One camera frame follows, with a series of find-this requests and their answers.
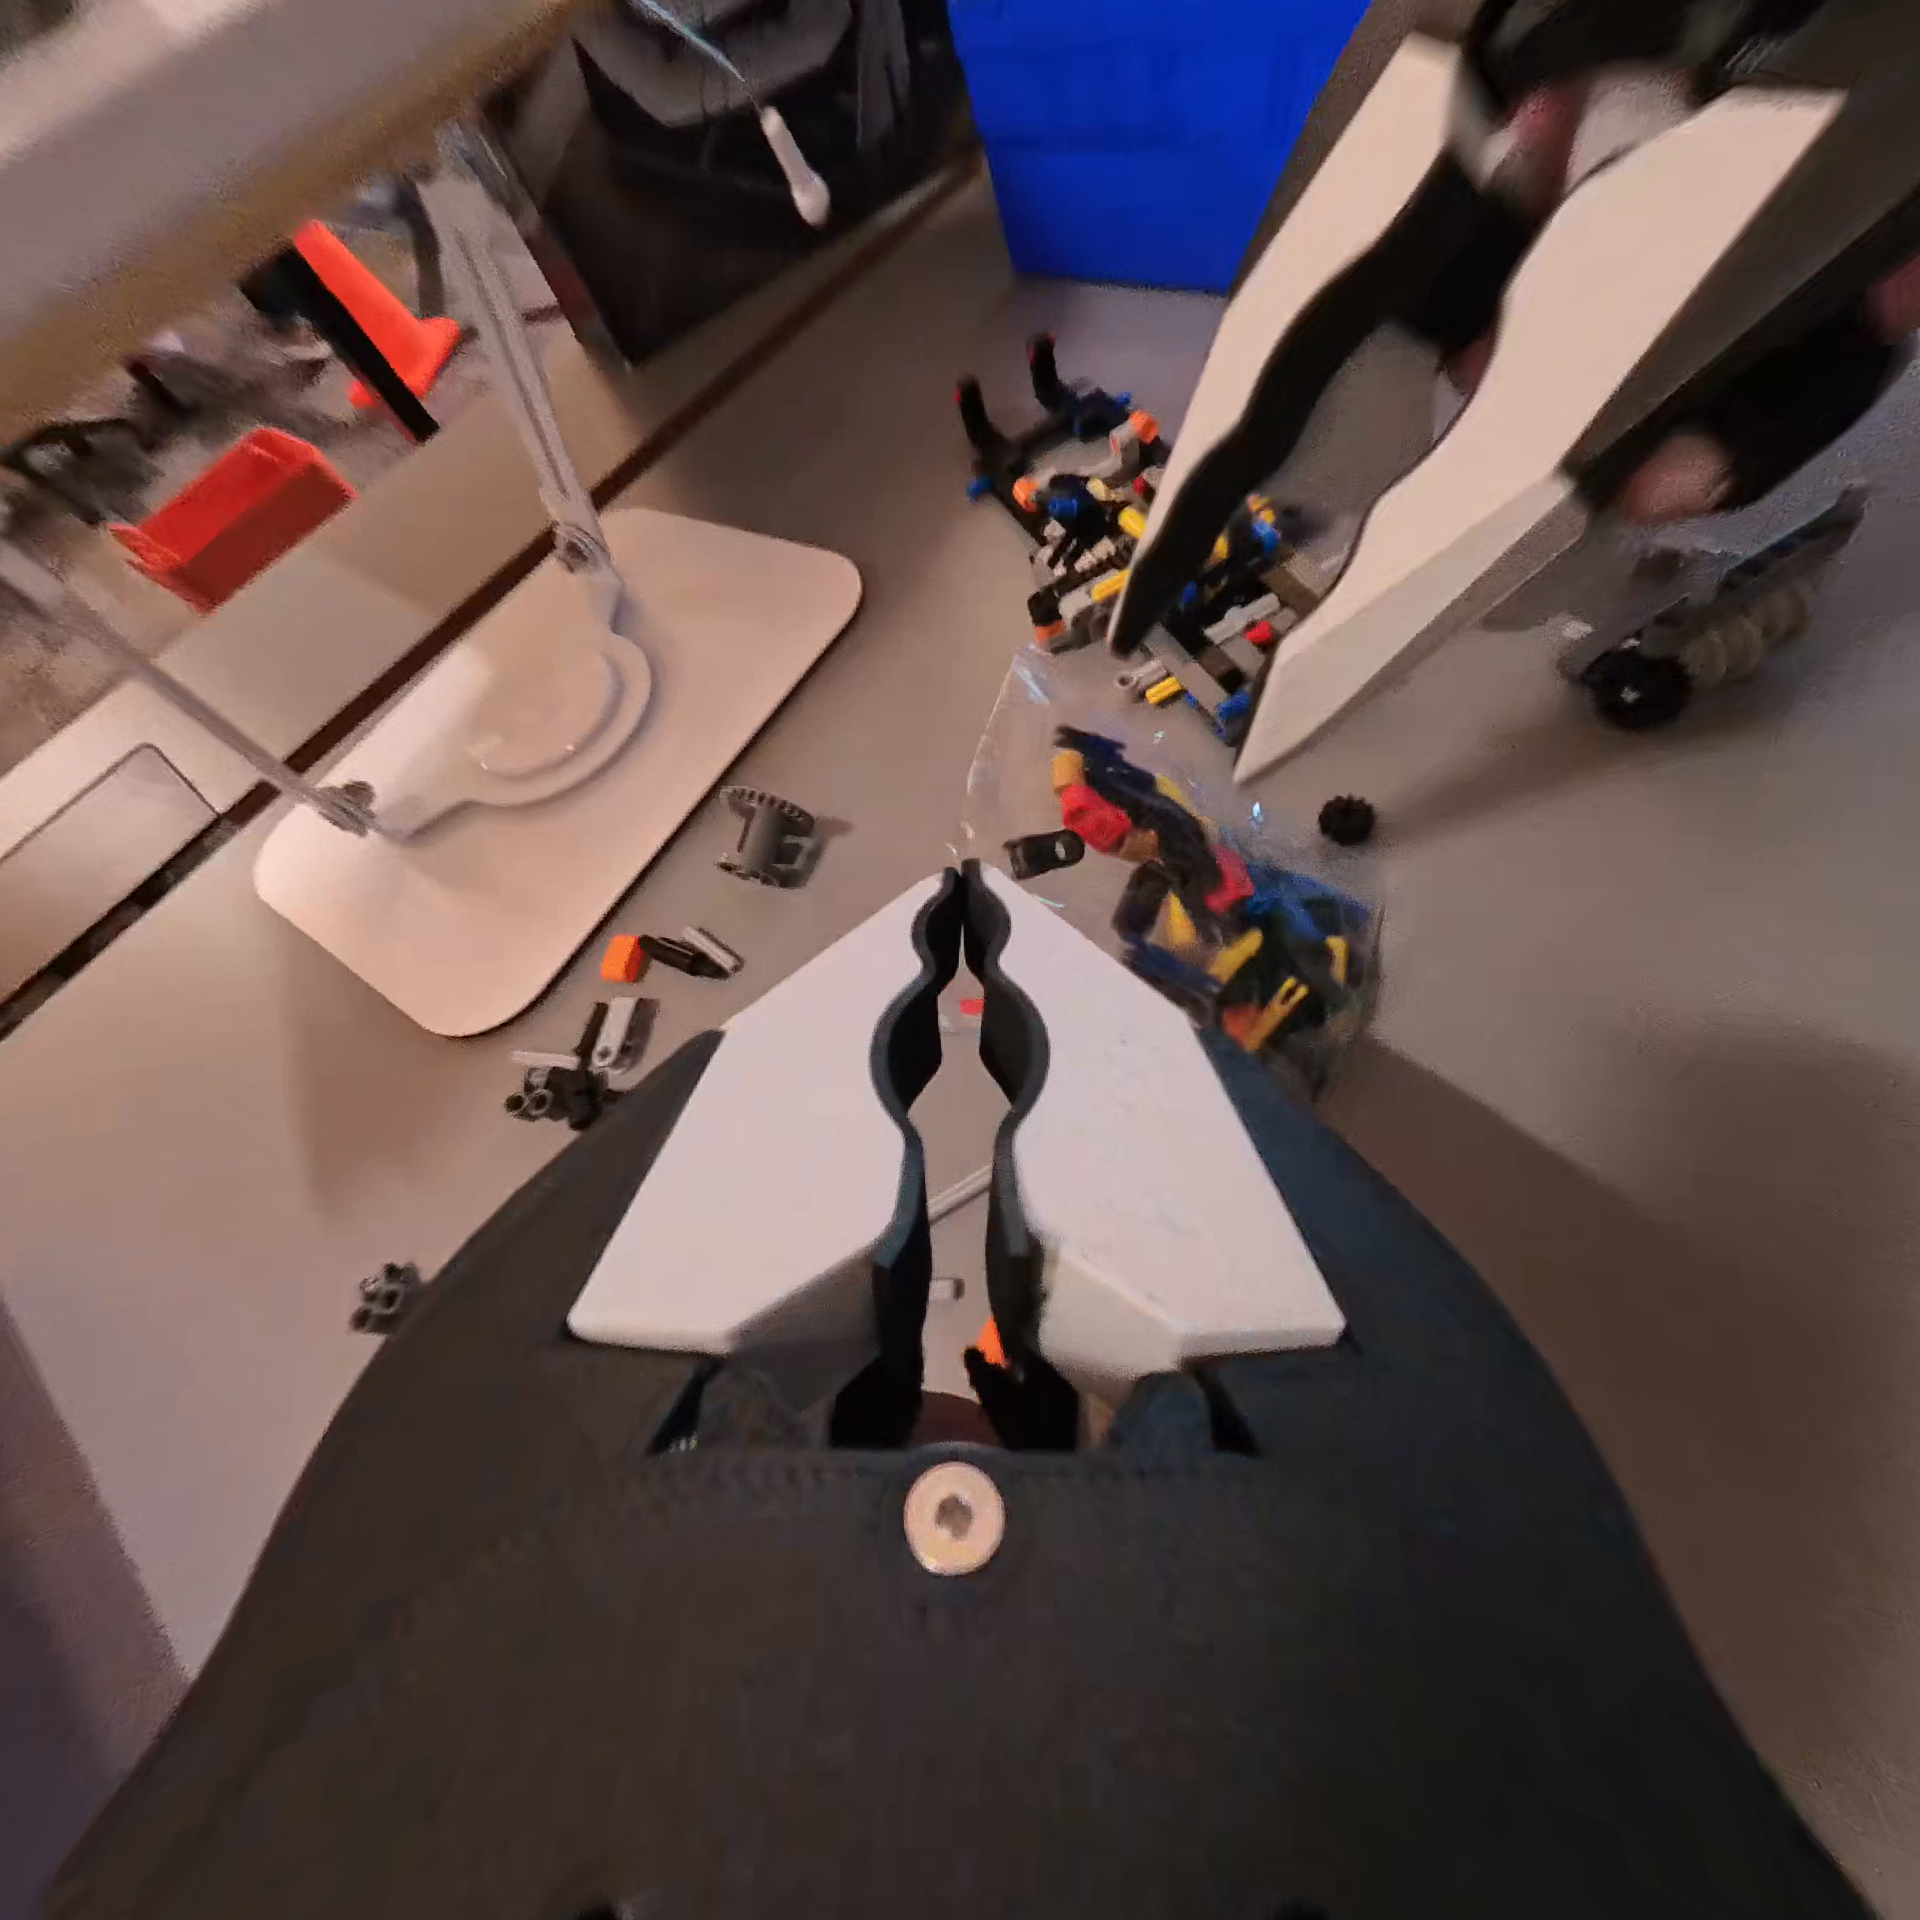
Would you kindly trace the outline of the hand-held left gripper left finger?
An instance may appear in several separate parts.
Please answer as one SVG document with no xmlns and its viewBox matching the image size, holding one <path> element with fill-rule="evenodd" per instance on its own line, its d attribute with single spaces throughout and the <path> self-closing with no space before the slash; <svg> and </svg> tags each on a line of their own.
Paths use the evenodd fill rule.
<svg viewBox="0 0 1920 1920">
<path fill-rule="evenodd" d="M 833 1444 L 912 1434 L 933 1270 L 912 1110 L 964 916 L 937 870 L 727 1022 L 566 1309 L 575 1338 L 740 1361 L 825 1405 Z"/>
</svg>

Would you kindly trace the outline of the red plastic bin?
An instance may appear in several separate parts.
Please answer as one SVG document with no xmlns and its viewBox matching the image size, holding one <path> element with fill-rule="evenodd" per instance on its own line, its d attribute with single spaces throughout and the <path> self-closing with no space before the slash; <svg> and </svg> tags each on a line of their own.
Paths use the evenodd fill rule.
<svg viewBox="0 0 1920 1920">
<path fill-rule="evenodd" d="M 141 578 L 208 614 L 355 501 L 320 447 L 259 424 L 148 516 L 110 521 L 108 536 Z"/>
</svg>

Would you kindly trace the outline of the orange traffic cone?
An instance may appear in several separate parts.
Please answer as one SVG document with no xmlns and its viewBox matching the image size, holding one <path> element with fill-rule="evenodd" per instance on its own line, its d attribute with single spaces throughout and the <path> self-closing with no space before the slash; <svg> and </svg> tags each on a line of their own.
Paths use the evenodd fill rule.
<svg viewBox="0 0 1920 1920">
<path fill-rule="evenodd" d="M 424 398 L 460 350 L 461 325 L 452 317 L 420 317 L 320 221 L 296 228 L 293 245 L 326 289 L 342 301 L 404 389 Z"/>
</svg>

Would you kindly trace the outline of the clear bag of lego pieces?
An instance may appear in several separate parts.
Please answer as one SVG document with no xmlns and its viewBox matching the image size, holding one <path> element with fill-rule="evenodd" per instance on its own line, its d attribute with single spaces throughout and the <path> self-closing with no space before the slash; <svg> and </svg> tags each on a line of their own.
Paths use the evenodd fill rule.
<svg viewBox="0 0 1920 1920">
<path fill-rule="evenodd" d="M 1368 854 L 1232 780 L 1205 714 L 1119 695 L 1101 660 L 1013 653 L 967 773 L 957 846 L 1072 828 L 1080 863 L 1016 882 L 1305 1096 L 1337 1078 L 1383 988 Z"/>
</svg>

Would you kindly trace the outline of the white monitor stand base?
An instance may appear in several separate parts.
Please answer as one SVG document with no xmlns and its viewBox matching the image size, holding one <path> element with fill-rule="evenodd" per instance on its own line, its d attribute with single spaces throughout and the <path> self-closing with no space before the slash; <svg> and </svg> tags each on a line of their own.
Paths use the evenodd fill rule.
<svg viewBox="0 0 1920 1920">
<path fill-rule="evenodd" d="M 326 768 L 374 828 L 288 810 L 255 893 L 438 1038 L 523 1013 L 838 640 L 853 560 L 654 509 L 603 521 L 606 624 L 555 560 Z"/>
</svg>

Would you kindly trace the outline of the black backpack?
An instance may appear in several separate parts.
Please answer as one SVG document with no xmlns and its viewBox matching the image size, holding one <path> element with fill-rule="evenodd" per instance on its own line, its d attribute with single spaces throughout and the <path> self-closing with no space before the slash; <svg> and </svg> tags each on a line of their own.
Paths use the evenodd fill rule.
<svg viewBox="0 0 1920 1920">
<path fill-rule="evenodd" d="M 748 95 L 628 4 L 582 4 L 495 130 L 614 346 L 639 360 L 912 193 L 972 137 L 935 2 L 667 4 L 773 102 L 831 214 L 797 214 Z"/>
</svg>

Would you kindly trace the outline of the blue plastic bin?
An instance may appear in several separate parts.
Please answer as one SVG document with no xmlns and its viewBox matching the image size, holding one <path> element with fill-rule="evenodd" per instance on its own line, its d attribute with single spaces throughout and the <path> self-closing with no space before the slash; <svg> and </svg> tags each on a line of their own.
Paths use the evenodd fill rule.
<svg viewBox="0 0 1920 1920">
<path fill-rule="evenodd" d="M 1363 2 L 949 2 L 1028 279 L 1220 296 Z"/>
</svg>

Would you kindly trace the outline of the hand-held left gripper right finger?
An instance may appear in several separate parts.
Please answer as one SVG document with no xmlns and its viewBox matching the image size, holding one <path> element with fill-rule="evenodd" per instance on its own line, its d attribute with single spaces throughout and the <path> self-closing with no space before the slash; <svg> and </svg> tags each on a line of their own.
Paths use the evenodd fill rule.
<svg viewBox="0 0 1920 1920">
<path fill-rule="evenodd" d="M 983 1238 L 999 1346 L 967 1353 L 996 1439 L 1072 1449 L 1086 1401 L 1333 1349 L 1347 1317 L 1197 1029 L 993 866 L 959 879 L 1004 1100 Z"/>
</svg>

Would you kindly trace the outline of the grey lego gear assembly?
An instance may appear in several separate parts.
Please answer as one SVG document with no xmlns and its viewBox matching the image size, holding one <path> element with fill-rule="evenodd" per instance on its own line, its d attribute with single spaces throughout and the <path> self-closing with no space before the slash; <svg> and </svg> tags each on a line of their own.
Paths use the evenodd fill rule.
<svg viewBox="0 0 1920 1920">
<path fill-rule="evenodd" d="M 793 799 L 745 784 L 727 784 L 718 797 L 736 818 L 736 840 L 716 869 L 777 890 L 809 882 L 822 849 L 822 823 Z"/>
</svg>

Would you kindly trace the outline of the person's right hand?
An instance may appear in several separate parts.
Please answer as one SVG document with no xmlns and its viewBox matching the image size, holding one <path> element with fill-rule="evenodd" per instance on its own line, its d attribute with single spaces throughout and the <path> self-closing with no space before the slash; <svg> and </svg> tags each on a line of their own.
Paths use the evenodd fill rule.
<svg viewBox="0 0 1920 1920">
<path fill-rule="evenodd" d="M 1732 501 L 1732 455 L 1709 434 L 1673 434 L 1656 445 L 1619 493 L 1624 521 L 1656 525 L 1704 518 Z"/>
</svg>

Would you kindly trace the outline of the black curved lego piece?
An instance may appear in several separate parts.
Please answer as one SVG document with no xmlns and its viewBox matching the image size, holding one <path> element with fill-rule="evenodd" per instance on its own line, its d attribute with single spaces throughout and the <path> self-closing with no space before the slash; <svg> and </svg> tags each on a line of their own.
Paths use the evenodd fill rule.
<svg viewBox="0 0 1920 1920">
<path fill-rule="evenodd" d="M 582 1134 L 609 1101 L 607 1077 L 577 1054 L 517 1046 L 512 1064 L 518 1066 L 518 1086 L 502 1096 L 501 1110 L 513 1120 L 552 1120 Z"/>
</svg>

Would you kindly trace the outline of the orange black lego piece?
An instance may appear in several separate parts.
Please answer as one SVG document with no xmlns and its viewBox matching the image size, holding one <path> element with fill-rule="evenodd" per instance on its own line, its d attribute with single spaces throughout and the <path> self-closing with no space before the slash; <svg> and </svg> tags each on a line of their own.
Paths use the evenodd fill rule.
<svg viewBox="0 0 1920 1920">
<path fill-rule="evenodd" d="M 742 957 L 707 927 L 685 926 L 679 934 L 616 932 L 598 956 L 598 977 L 607 985 L 636 985 L 652 970 L 675 970 L 709 980 L 734 977 Z"/>
</svg>

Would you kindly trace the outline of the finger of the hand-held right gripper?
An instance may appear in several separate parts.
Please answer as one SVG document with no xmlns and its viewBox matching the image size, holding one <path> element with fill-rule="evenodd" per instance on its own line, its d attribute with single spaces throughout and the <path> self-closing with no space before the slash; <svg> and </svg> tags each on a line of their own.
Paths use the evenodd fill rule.
<svg viewBox="0 0 1920 1920">
<path fill-rule="evenodd" d="M 1220 314 L 1108 626 L 1131 655 L 1201 572 L 1241 501 L 1281 469 L 1333 377 L 1383 325 L 1487 322 L 1502 198 L 1496 101 L 1468 45 L 1411 33 Z"/>
<path fill-rule="evenodd" d="M 1735 87 L 1583 175 L 1508 281 L 1475 396 L 1368 509 L 1328 597 L 1280 645 L 1236 784 L 1587 535 L 1575 445 L 1843 102 L 1825 87 Z"/>
</svg>

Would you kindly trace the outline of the pile of mixed lego pieces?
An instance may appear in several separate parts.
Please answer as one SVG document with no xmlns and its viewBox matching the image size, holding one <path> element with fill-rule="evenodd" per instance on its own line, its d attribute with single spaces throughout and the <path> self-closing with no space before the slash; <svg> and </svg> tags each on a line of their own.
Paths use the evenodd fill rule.
<svg viewBox="0 0 1920 1920">
<path fill-rule="evenodd" d="M 1169 444 L 1129 392 L 1064 380 L 1048 328 L 1027 341 L 1024 357 L 1039 407 L 1027 430 L 1001 430 L 972 374 L 953 400 L 972 449 L 967 492 L 999 503 L 1028 540 L 1027 616 L 1036 645 L 1062 655 L 1105 641 Z M 1150 706 L 1184 702 L 1235 751 L 1271 653 L 1324 594 L 1328 532 L 1305 508 L 1248 493 L 1116 672 L 1119 695 Z"/>
</svg>

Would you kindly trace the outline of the lego wheeled vehicle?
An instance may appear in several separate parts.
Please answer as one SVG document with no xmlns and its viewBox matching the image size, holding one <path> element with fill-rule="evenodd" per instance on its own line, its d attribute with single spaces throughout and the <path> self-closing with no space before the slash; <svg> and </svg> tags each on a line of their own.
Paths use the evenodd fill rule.
<svg viewBox="0 0 1920 1920">
<path fill-rule="evenodd" d="M 1673 725 L 1699 695 L 1756 676 L 1801 637 L 1868 503 L 1868 486 L 1846 486 L 1742 556 L 1699 543 L 1630 545 L 1612 590 L 1561 616 L 1557 673 L 1609 728 Z"/>
</svg>

